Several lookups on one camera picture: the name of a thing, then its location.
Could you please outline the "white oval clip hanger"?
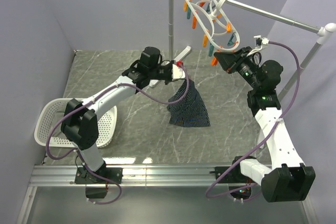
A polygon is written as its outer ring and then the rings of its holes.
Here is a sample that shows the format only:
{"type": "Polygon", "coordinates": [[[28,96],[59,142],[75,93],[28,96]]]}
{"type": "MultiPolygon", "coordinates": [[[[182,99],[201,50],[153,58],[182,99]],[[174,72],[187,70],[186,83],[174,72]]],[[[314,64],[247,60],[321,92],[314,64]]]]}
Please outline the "white oval clip hanger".
{"type": "Polygon", "coordinates": [[[192,28],[201,28],[204,33],[203,47],[208,47],[208,56],[215,52],[235,52],[240,45],[240,35],[230,21],[223,6],[227,0],[184,0],[186,18],[192,28]]]}

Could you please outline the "navy striped underwear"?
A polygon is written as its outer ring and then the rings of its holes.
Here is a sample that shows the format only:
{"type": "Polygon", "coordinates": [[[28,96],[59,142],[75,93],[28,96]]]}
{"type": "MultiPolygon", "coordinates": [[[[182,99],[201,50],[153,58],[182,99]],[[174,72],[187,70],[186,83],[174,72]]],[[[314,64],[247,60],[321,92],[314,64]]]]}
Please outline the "navy striped underwear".
{"type": "Polygon", "coordinates": [[[195,87],[193,80],[189,79],[189,88],[186,96],[175,104],[169,104],[169,123],[180,127],[210,127],[208,111],[205,103],[195,87]]]}

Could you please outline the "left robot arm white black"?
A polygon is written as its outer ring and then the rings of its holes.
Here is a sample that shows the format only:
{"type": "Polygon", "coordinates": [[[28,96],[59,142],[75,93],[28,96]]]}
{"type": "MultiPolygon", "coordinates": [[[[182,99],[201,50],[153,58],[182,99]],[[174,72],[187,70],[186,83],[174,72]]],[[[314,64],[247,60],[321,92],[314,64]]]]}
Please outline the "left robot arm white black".
{"type": "Polygon", "coordinates": [[[146,47],[140,58],[114,83],[82,101],[71,99],[67,103],[60,130],[78,149],[78,156],[85,164],[87,177],[93,183],[100,183],[111,177],[96,145],[99,120],[119,102],[147,87],[151,80],[172,82],[174,67],[175,61],[163,60],[159,49],[146,47]]]}

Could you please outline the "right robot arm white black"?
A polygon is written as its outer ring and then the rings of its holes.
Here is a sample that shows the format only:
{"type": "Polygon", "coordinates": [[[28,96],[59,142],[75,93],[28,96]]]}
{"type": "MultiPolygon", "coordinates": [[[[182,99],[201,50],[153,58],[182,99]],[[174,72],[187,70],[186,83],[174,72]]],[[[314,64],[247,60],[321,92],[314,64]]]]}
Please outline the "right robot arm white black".
{"type": "Polygon", "coordinates": [[[267,145],[271,167],[251,156],[256,151],[253,148],[216,176],[206,191],[206,197],[211,198],[210,191],[231,173],[238,182],[249,178],[261,186],[267,202],[304,201],[316,174],[297,153],[283,120],[286,112],[282,111],[276,92],[283,67],[274,60],[256,64],[250,47],[237,52],[216,52],[214,57],[225,72],[239,73],[252,87],[248,92],[248,107],[265,137],[256,147],[267,145]]]}

